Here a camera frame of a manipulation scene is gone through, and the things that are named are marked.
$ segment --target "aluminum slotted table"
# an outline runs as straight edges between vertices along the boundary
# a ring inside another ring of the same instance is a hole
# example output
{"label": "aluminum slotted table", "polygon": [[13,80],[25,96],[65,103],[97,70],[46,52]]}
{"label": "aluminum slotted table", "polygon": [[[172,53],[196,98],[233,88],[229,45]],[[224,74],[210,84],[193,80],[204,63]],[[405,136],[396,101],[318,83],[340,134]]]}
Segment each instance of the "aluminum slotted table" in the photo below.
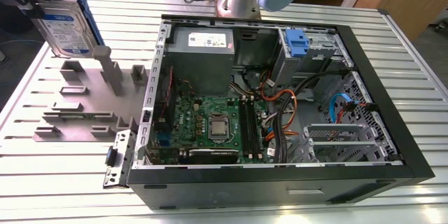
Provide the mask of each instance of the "aluminum slotted table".
{"label": "aluminum slotted table", "polygon": [[[160,15],[214,16],[214,4],[182,0],[88,0],[121,68],[150,66]],[[377,10],[289,5],[262,19],[349,25],[436,177],[350,205],[152,212],[129,189],[102,189],[110,143],[32,139],[60,99],[64,59],[44,44],[0,113],[0,220],[78,223],[441,223],[448,222],[448,92],[388,15]],[[93,59],[80,59],[97,64]]]}

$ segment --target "metal frame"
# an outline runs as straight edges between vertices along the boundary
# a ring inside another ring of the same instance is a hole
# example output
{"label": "metal frame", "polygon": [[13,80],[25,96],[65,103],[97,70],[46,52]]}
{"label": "metal frame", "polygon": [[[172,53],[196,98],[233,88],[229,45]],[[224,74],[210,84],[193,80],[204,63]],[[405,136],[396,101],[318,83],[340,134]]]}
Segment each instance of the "metal frame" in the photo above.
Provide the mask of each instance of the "metal frame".
{"label": "metal frame", "polygon": [[[165,22],[161,26],[170,25],[174,23],[186,24],[189,27],[197,27],[201,25],[209,25],[213,23],[216,26],[240,27],[241,24],[250,26],[253,23],[257,24],[257,28],[262,26],[273,26],[272,28],[280,28],[284,26],[316,26],[321,27],[321,24],[306,24],[297,22],[278,22],[278,21],[257,21],[257,20],[241,20],[241,19],[222,19],[222,18],[204,18],[193,16],[176,16],[176,15],[162,15],[161,17]],[[362,179],[376,179],[376,184],[386,182],[386,186],[374,188],[372,191],[356,194],[356,197],[344,196],[334,197],[330,199],[332,202],[357,202],[366,197],[398,186],[398,185],[414,185],[416,183],[433,177],[433,172],[421,154],[421,151],[412,141],[412,135],[406,129],[406,125],[400,117],[398,111],[394,108],[393,102],[381,85],[380,79],[374,73],[373,67],[368,58],[364,54],[362,48],[358,45],[357,39],[348,26],[340,25],[325,25],[336,29],[340,34],[341,41],[344,43],[346,52],[352,58],[354,66],[357,67],[358,75],[362,83],[369,92],[369,97],[372,101],[377,103],[380,108],[380,117],[388,127],[388,132],[394,141],[394,146],[400,151],[401,156],[396,158],[402,158],[404,165],[392,166],[324,166],[324,167],[308,167],[306,169],[298,167],[270,167],[261,168],[260,166],[250,167],[244,166],[248,169],[220,169],[208,167],[210,169],[200,169],[198,167],[189,166],[176,166],[182,169],[152,169],[150,166],[136,165],[138,150],[144,146],[142,142],[137,139],[136,145],[136,155],[133,159],[133,165],[129,171],[128,185],[136,191],[142,199],[150,197],[149,191],[141,191],[141,187],[152,188],[152,186],[165,186],[166,184],[176,184],[181,188],[192,186],[194,183],[238,183],[244,182],[264,182],[268,183],[272,180],[289,181],[289,182],[305,182],[309,180],[333,180],[334,182],[340,179],[344,180],[362,180]],[[160,36],[157,47],[162,46],[164,36]],[[142,131],[146,129],[149,131],[149,125],[142,126]],[[146,134],[141,135],[141,130],[138,136],[146,138]]]}

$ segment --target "metal bracket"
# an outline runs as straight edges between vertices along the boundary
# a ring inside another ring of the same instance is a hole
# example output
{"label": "metal bracket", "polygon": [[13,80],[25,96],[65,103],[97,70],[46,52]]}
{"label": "metal bracket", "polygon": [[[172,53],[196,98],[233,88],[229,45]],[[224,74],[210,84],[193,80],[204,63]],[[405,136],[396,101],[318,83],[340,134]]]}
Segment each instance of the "metal bracket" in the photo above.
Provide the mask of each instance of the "metal bracket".
{"label": "metal bracket", "polygon": [[134,133],[130,130],[120,131],[116,134],[113,146],[110,146],[105,157],[108,166],[102,188],[128,188],[128,174],[132,163]]}

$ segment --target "hard drive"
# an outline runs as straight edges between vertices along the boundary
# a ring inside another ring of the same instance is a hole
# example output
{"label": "hard drive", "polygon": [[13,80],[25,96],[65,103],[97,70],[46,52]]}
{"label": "hard drive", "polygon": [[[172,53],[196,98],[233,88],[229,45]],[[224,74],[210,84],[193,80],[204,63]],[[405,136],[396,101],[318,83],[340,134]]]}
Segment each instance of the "hard drive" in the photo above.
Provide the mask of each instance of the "hard drive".
{"label": "hard drive", "polygon": [[96,45],[104,45],[86,0],[36,0],[44,11],[33,23],[58,57],[93,58]]}

